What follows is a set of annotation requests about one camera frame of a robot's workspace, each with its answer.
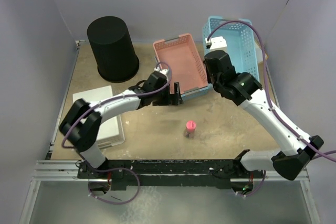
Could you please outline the blue perforated plastic basket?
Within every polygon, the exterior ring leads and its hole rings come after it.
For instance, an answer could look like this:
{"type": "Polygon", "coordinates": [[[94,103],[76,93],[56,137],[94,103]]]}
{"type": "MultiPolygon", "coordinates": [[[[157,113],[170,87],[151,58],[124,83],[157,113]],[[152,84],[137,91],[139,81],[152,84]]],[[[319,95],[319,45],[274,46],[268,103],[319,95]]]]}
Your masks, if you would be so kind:
{"type": "MultiPolygon", "coordinates": [[[[202,28],[204,55],[209,52],[205,39],[220,24],[228,21],[221,16],[210,16],[202,28]]],[[[211,38],[222,36],[227,42],[227,52],[236,72],[248,72],[258,81],[258,60],[255,49],[254,32],[241,23],[230,23],[217,30],[211,38]]]]}

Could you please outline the pink perforated plastic basket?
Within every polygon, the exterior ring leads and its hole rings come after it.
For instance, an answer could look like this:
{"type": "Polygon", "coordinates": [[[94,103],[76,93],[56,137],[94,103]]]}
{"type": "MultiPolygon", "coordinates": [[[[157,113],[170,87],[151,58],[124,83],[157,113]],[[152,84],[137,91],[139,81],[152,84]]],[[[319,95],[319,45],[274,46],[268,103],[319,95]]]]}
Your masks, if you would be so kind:
{"type": "Polygon", "coordinates": [[[167,63],[172,70],[172,82],[179,82],[180,92],[208,85],[203,59],[191,34],[153,43],[157,62],[167,63]]]}

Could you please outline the large black plastic container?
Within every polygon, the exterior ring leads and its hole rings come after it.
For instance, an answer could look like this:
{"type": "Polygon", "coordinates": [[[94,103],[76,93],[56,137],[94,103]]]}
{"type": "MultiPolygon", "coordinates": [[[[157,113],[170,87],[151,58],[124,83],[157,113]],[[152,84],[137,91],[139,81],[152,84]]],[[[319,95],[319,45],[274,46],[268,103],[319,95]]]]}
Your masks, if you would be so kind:
{"type": "Polygon", "coordinates": [[[103,79],[120,83],[136,75],[140,62],[121,18],[105,16],[94,20],[87,28],[87,37],[103,79]]]}

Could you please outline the white perforated plastic basket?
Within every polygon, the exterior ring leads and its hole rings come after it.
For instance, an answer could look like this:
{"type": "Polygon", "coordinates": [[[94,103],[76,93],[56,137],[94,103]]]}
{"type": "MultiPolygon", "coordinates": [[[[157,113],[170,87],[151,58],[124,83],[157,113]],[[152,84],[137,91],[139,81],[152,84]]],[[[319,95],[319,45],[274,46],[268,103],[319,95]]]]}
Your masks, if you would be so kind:
{"type": "MultiPolygon", "coordinates": [[[[73,102],[78,99],[84,99],[86,102],[96,102],[112,96],[112,87],[105,86],[74,93],[72,99],[73,102]]],[[[109,119],[100,126],[96,143],[101,150],[122,144],[124,141],[125,137],[120,115],[109,119]]]]}

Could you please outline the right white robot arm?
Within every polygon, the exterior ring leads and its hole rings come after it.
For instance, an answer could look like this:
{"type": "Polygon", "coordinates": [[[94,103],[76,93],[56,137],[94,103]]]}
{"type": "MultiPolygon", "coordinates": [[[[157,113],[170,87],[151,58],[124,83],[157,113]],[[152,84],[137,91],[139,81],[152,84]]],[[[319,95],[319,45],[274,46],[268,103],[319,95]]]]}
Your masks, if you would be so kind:
{"type": "Polygon", "coordinates": [[[247,151],[234,164],[234,173],[246,177],[254,170],[274,170],[287,180],[295,180],[324,144],[322,138],[299,129],[273,102],[268,103],[261,83],[248,72],[237,73],[226,52],[209,52],[204,63],[214,90],[253,116],[280,147],[275,151],[247,151]]]}

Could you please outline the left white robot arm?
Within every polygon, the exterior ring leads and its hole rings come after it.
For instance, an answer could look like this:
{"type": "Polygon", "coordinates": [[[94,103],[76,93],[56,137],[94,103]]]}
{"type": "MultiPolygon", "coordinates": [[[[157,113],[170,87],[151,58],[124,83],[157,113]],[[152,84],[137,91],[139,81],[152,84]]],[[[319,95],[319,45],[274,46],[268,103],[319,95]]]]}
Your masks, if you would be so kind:
{"type": "Polygon", "coordinates": [[[59,126],[59,131],[68,140],[71,148],[90,166],[96,178],[108,172],[108,159],[96,143],[100,126],[122,113],[135,111],[145,106],[169,106],[183,103],[180,84],[174,82],[170,92],[170,81],[166,70],[152,72],[148,79],[138,82],[124,92],[98,102],[78,99],[71,106],[59,126]]]}

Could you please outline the pink capped small bottle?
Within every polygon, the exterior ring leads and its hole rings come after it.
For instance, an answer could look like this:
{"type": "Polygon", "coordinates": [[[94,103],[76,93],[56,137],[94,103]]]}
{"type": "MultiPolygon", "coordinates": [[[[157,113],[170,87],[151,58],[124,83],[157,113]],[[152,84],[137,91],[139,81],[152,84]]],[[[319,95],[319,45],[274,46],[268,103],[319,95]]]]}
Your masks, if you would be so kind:
{"type": "Polygon", "coordinates": [[[187,121],[185,126],[185,136],[188,138],[193,138],[196,130],[195,121],[187,121]]]}

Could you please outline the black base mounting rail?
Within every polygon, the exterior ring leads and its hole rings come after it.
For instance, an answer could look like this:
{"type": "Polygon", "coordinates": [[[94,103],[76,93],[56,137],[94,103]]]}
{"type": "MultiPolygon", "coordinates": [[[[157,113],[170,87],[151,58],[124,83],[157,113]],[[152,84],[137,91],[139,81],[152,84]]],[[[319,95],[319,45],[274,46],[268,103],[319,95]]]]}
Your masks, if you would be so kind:
{"type": "Polygon", "coordinates": [[[80,179],[107,179],[108,175],[111,175],[112,190],[137,185],[231,189],[235,179],[238,187],[243,188],[252,178],[263,176],[261,171],[245,170],[235,159],[110,159],[106,172],[95,171],[85,162],[79,165],[80,179]]]}

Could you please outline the aluminium table frame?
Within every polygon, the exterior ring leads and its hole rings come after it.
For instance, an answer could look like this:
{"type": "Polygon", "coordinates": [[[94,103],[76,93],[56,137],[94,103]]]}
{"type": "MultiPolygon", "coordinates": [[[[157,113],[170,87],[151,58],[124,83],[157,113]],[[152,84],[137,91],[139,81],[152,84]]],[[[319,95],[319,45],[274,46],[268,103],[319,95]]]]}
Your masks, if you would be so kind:
{"type": "Polygon", "coordinates": [[[103,153],[133,164],[141,188],[113,191],[132,201],[112,205],[89,196],[77,177],[78,155],[61,147],[57,132],[49,160],[38,161],[23,223],[318,223],[308,174],[294,181],[267,172],[257,192],[239,197],[229,181],[209,174],[245,149],[271,151],[276,141],[247,112],[214,91],[179,106],[148,106],[122,115],[125,141],[103,153]],[[218,181],[218,187],[210,183],[218,181]]]}

